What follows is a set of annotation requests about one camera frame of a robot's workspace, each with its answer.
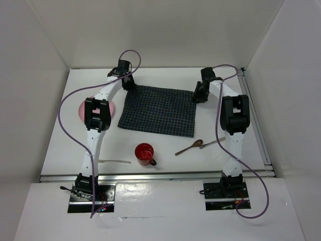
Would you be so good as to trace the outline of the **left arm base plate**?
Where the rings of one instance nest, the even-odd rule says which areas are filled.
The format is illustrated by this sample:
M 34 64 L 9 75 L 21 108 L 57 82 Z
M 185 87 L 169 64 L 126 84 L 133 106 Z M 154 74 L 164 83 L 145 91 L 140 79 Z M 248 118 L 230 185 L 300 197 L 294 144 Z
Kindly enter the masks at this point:
M 76 191 L 72 186 L 68 204 L 68 213 L 91 213 L 92 194 Z M 96 192 L 94 211 L 97 213 L 113 213 L 115 209 L 115 184 L 100 185 Z

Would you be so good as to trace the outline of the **dark checked cloth placemat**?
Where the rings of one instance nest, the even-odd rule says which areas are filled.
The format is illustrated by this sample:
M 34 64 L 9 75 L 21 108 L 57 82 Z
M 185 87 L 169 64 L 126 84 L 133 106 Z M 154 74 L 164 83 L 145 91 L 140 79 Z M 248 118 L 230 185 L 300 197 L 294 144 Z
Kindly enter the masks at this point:
M 193 92 L 138 85 L 127 92 L 118 127 L 192 138 L 195 116 Z

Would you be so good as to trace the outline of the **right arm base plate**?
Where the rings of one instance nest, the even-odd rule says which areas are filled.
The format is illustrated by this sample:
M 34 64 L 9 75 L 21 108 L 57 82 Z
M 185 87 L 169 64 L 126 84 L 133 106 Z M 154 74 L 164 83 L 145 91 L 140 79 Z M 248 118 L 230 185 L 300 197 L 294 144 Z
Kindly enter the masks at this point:
M 245 182 L 240 188 L 229 192 L 223 192 L 219 183 L 204 183 L 203 190 L 199 193 L 205 198 L 207 211 L 233 210 L 237 204 L 240 204 L 239 209 L 251 209 Z

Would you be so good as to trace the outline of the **red enamel mug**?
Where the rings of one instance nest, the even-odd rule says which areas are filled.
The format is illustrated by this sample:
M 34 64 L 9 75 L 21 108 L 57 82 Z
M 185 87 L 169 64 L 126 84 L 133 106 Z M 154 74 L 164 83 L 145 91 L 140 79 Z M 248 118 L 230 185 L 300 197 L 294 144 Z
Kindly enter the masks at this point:
M 141 143 L 136 146 L 134 151 L 135 157 L 138 163 L 142 166 L 156 166 L 157 162 L 153 158 L 154 156 L 154 149 L 152 145 L 148 143 Z

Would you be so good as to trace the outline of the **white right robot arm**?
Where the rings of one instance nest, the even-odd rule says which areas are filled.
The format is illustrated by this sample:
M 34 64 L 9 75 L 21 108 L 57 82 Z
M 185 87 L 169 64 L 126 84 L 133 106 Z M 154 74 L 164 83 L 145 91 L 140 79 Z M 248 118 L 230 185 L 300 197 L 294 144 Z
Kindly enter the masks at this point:
M 209 95 L 217 97 L 218 114 L 215 128 L 221 128 L 225 135 L 225 144 L 219 144 L 227 153 L 223 165 L 218 191 L 225 197 L 233 196 L 242 188 L 243 171 L 240 158 L 242 142 L 250 125 L 249 97 L 240 94 L 217 77 L 212 67 L 201 69 L 201 81 L 197 82 L 193 101 L 204 103 Z

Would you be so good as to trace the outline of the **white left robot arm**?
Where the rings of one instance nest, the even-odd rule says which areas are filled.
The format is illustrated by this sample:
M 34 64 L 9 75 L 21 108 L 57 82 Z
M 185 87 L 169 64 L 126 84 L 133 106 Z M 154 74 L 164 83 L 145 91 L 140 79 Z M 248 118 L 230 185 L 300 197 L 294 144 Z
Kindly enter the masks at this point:
M 132 90 L 136 87 L 131 68 L 129 61 L 119 60 L 118 66 L 107 74 L 108 84 L 84 101 L 87 150 L 75 181 L 75 190 L 81 192 L 87 200 L 94 200 L 99 194 L 98 159 L 103 137 L 111 125 L 110 103 L 119 90 Z

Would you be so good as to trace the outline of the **brown wooden spoon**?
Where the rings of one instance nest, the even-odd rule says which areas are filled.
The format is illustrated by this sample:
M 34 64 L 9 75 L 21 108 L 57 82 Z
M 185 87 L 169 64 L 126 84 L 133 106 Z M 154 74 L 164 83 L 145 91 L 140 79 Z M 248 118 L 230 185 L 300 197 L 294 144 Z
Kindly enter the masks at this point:
M 187 147 L 187 148 L 175 153 L 175 155 L 178 156 L 178 155 L 182 154 L 183 152 L 185 152 L 185 151 L 187 151 L 187 150 L 189 150 L 191 148 L 200 147 L 202 144 L 203 144 L 203 140 L 198 139 L 192 145 L 190 145 L 189 147 Z

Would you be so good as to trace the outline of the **silver metal fork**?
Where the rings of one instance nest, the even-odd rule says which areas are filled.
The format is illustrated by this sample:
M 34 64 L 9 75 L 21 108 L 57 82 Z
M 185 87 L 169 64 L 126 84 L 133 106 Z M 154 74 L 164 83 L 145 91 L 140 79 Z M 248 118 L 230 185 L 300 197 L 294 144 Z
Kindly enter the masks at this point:
M 131 164 L 131 161 L 124 161 L 124 160 L 98 160 L 98 163 L 121 163 L 121 164 Z

